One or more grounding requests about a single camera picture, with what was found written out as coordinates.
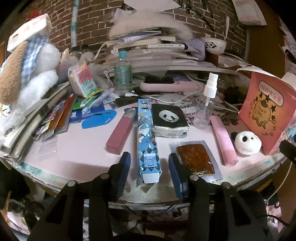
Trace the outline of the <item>brown snack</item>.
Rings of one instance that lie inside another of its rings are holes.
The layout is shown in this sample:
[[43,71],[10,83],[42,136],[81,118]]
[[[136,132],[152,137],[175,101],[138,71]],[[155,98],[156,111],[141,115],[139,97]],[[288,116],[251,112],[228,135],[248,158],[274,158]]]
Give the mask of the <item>brown snack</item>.
[[173,142],[169,146],[181,164],[206,182],[212,183],[223,179],[214,155],[205,141]]

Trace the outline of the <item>pink rectangular stick box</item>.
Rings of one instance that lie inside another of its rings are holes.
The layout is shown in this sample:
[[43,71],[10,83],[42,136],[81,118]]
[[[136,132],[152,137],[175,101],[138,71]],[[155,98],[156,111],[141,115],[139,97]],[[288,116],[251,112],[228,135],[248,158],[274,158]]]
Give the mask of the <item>pink rectangular stick box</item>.
[[121,117],[111,136],[106,143],[106,150],[109,153],[120,155],[125,142],[133,127],[133,121],[137,114],[135,107],[125,109],[125,113]]

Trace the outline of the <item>blue patterned long box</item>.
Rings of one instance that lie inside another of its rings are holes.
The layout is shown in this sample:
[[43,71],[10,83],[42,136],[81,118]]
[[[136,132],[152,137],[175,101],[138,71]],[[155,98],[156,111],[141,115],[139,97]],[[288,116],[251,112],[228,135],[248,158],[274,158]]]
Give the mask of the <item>blue patterned long box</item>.
[[162,167],[148,99],[139,99],[137,102],[137,157],[142,182],[159,182]]

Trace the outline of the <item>pink towel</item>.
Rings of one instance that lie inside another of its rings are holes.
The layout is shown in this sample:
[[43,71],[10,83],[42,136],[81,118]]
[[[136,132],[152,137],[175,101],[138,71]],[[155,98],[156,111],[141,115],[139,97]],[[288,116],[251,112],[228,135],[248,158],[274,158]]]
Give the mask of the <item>pink towel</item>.
[[233,167],[238,163],[238,157],[232,144],[231,138],[222,123],[220,117],[212,115],[210,122],[214,128],[214,132],[221,150],[222,158],[225,166]]

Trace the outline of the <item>black panda tissue pack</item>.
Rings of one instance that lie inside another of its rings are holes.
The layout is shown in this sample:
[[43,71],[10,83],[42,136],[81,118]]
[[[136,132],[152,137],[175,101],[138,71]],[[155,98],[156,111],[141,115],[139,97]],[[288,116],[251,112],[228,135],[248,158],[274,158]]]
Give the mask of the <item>black panda tissue pack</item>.
[[174,105],[152,104],[154,134],[165,138],[185,138],[189,125],[183,111]]

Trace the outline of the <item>white panda plush ball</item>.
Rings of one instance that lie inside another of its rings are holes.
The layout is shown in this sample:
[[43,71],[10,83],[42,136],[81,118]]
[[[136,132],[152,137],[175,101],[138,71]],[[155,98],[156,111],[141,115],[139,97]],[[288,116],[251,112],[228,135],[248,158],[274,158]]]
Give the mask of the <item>white panda plush ball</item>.
[[230,136],[234,141],[235,149],[242,155],[256,154],[262,147],[260,138],[251,131],[232,132]]

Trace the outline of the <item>clear spray bottle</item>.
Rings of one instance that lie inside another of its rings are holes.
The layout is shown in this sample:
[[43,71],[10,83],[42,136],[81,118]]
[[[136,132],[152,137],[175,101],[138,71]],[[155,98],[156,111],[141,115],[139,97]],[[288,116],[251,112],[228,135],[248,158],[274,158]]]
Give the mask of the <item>clear spray bottle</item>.
[[193,126],[198,129],[203,130],[209,124],[209,118],[212,115],[215,107],[218,77],[218,74],[209,74],[203,95],[199,97],[197,111],[193,119]]

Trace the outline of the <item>blue luggage tag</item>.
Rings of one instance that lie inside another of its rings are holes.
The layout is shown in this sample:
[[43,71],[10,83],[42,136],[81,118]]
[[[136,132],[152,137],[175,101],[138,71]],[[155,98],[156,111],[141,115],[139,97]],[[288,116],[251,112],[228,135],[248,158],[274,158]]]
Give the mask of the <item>blue luggage tag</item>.
[[115,118],[116,114],[117,112],[114,109],[99,111],[82,121],[82,128],[87,129],[107,125]]

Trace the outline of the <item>green sachet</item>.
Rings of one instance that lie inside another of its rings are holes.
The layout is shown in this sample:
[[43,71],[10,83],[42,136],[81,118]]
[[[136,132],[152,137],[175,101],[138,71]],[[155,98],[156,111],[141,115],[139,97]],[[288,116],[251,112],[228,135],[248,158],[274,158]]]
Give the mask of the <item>green sachet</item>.
[[92,97],[84,98],[84,97],[77,97],[76,102],[73,106],[72,110],[82,110],[85,107],[89,107],[98,96],[94,95]]

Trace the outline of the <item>colourful tissue packet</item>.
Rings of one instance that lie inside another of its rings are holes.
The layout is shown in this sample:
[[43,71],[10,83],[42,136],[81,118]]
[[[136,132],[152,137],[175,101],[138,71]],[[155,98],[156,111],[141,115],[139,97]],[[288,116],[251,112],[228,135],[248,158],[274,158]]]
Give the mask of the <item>colourful tissue packet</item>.
[[97,92],[95,83],[88,64],[78,64],[68,68],[68,79],[74,92],[81,97],[88,97]]

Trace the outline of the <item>pink hair brush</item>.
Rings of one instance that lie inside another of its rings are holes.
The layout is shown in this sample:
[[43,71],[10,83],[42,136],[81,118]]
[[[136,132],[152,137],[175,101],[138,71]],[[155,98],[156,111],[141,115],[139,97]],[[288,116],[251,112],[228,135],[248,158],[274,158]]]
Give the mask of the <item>pink hair brush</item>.
[[143,92],[201,92],[204,84],[194,81],[174,80],[171,76],[147,75],[140,83]]

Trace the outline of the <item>teal capped glass bottle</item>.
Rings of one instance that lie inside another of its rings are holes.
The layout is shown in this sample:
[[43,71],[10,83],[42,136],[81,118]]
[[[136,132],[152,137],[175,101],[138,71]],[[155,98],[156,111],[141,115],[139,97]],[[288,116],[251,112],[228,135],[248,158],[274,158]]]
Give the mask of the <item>teal capped glass bottle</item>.
[[126,92],[132,87],[132,65],[127,61],[127,52],[119,51],[119,61],[114,65],[114,85],[117,92]]

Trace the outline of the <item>purple cloth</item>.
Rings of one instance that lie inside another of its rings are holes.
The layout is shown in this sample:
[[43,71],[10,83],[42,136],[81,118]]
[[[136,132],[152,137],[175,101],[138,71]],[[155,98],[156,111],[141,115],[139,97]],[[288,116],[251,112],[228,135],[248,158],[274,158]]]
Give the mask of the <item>purple cloth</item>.
[[186,52],[197,58],[198,61],[204,61],[206,57],[205,43],[201,39],[185,41],[184,44],[187,46]]

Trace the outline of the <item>stack of books and papers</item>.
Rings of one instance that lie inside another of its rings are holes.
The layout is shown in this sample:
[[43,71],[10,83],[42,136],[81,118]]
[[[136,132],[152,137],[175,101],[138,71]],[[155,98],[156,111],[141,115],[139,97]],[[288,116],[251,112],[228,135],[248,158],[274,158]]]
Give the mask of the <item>stack of books and papers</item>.
[[131,32],[106,41],[109,54],[103,64],[112,67],[119,60],[119,51],[127,52],[127,60],[133,64],[135,72],[189,70],[214,73],[234,71],[216,67],[210,62],[198,61],[186,52],[184,40],[165,28],[152,28]]

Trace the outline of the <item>panda ceramic bowl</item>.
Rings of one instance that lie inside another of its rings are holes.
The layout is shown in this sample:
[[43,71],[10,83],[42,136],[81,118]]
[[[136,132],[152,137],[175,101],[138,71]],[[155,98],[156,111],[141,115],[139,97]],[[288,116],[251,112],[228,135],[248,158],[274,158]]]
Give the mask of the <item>panda ceramic bowl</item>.
[[205,49],[214,54],[222,55],[226,49],[227,42],[216,38],[202,37],[201,40],[205,44]]

